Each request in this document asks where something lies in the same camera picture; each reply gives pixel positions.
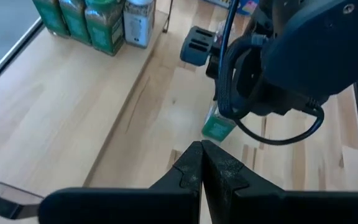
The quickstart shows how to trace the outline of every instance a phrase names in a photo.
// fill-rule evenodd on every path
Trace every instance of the wood grain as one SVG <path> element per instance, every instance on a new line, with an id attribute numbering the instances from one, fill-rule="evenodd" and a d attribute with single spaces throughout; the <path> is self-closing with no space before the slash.
<path id="1" fill-rule="evenodd" d="M 46 30 L 0 77 L 0 182 L 39 195 L 82 186 L 156 45 L 115 57 Z"/>

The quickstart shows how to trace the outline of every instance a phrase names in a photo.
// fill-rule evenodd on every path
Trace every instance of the green bottle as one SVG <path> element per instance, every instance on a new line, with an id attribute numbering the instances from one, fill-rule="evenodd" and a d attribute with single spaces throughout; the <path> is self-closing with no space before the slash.
<path id="1" fill-rule="evenodd" d="M 93 47 L 116 55 L 124 43 L 124 0 L 86 0 L 85 19 Z"/>
<path id="2" fill-rule="evenodd" d="M 209 113 L 201 132 L 204 137 L 221 142 L 236 126 L 234 121 L 219 114 L 218 106 L 216 102 L 214 102 L 209 109 Z"/>
<path id="3" fill-rule="evenodd" d="M 59 3 L 71 37 L 90 45 L 91 37 L 85 21 L 85 0 L 59 0 Z"/>
<path id="4" fill-rule="evenodd" d="M 47 29 L 58 35 L 70 35 L 63 20 L 58 0 L 33 0 L 33 3 Z"/>

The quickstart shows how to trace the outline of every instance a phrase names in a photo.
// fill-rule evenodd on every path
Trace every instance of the black bracket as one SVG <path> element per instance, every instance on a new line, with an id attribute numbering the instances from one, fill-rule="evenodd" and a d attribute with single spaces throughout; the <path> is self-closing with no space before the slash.
<path id="1" fill-rule="evenodd" d="M 22 205 L 0 197 L 0 217 L 20 220 L 37 216 L 38 204 Z"/>
<path id="2" fill-rule="evenodd" d="M 166 34 L 166 33 L 168 32 L 169 22 L 170 22 L 170 20 L 171 20 L 172 4 L 173 4 L 173 0 L 171 0 L 171 2 L 170 2 L 170 5 L 169 5 L 169 13 L 168 13 L 168 19 L 167 19 L 167 21 L 165 22 L 164 29 L 162 30 L 162 32 L 163 32 L 164 34 Z"/>
<path id="3" fill-rule="evenodd" d="M 215 33 L 194 26 L 190 29 L 180 51 L 180 59 L 186 63 L 202 66 L 211 53 Z"/>

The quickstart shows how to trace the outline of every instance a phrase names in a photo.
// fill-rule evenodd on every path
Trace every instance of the white spice bottle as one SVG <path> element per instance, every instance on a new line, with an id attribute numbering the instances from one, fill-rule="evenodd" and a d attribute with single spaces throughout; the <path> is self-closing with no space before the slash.
<path id="1" fill-rule="evenodd" d="M 124 6 L 125 40 L 146 48 L 154 26 L 154 0 L 127 0 Z"/>

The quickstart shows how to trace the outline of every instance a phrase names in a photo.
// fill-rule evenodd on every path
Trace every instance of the wooden surface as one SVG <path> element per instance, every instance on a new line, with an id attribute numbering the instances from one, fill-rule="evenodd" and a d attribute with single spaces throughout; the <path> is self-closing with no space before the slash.
<path id="1" fill-rule="evenodd" d="M 166 11 L 169 1 L 158 0 Z M 214 91 L 205 67 L 179 59 L 191 26 L 215 30 L 226 10 L 204 1 L 174 1 L 172 21 L 139 80 L 122 117 L 88 176 L 91 187 L 149 187 L 167 171 L 201 128 Z M 247 17 L 236 16 L 237 35 Z M 358 191 L 358 119 L 352 87 L 324 105 L 326 120 L 309 139 L 289 146 L 267 146 L 236 128 L 221 147 L 262 177 L 287 190 Z M 266 118 L 250 114 L 246 126 L 266 138 L 295 136 L 314 118 L 297 111 Z M 205 197 L 201 222 L 210 223 Z"/>
<path id="2" fill-rule="evenodd" d="M 39 195 L 82 186 L 167 15 L 115 57 L 43 30 L 0 77 L 0 182 Z"/>

